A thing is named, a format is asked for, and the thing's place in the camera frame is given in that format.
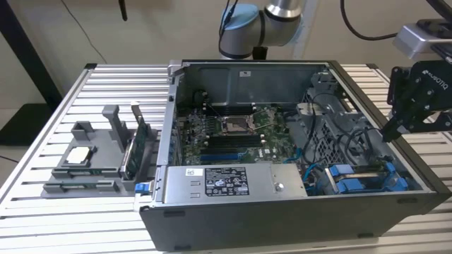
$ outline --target power supply label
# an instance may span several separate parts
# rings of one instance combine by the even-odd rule
[[[205,168],[205,195],[241,196],[249,195],[247,169],[236,168]]]

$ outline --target extrusion profile table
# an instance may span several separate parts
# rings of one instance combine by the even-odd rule
[[[367,65],[343,67],[381,112],[388,114],[388,78],[381,71]],[[105,104],[120,105],[120,119],[132,129],[136,121],[129,103],[139,101],[145,121],[161,129],[167,78],[165,65],[87,66],[0,189],[0,253],[160,253],[133,212],[133,197],[41,199],[40,194],[72,140],[73,123],[91,121],[95,129],[109,128],[101,115]],[[407,134],[404,138],[452,190],[451,135]],[[299,252],[452,253],[452,199],[429,214],[403,220],[380,238],[200,253]]]

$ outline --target motherboard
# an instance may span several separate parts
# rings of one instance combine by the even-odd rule
[[[284,163],[296,147],[276,105],[205,105],[179,117],[184,165]]]

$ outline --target open computer tower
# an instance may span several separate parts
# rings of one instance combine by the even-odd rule
[[[377,237],[449,190],[335,61],[172,67],[157,172],[137,194],[163,251]]]

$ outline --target wall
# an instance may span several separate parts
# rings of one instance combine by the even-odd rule
[[[24,103],[44,102],[1,33],[0,62],[0,109],[20,108]]]
[[[396,33],[405,23],[439,17],[425,0],[345,0],[345,11],[352,26],[365,36]],[[339,0],[317,2],[308,43],[299,57],[336,59],[344,64],[375,63],[387,74],[393,66],[413,64],[392,39],[372,42],[355,37],[341,19]]]
[[[268,0],[247,0],[263,7]],[[171,59],[217,59],[217,29],[225,1],[128,0],[124,22],[116,0],[65,0],[109,64],[164,64]],[[9,1],[56,84],[68,91],[88,62],[101,63],[61,0]],[[365,35],[397,32],[436,17],[424,0],[347,0],[349,20]],[[291,59],[293,46],[275,47],[269,59]],[[376,63],[384,71],[411,61],[391,40],[368,42],[347,30],[339,0],[319,0],[313,27],[297,59]]]
[[[268,0],[247,1],[264,7]],[[165,64],[171,59],[217,59],[225,1],[128,0],[128,21],[116,0],[65,0],[109,64]],[[60,0],[9,1],[55,82],[68,91],[88,62],[101,63]],[[269,58],[291,59],[292,46]]]

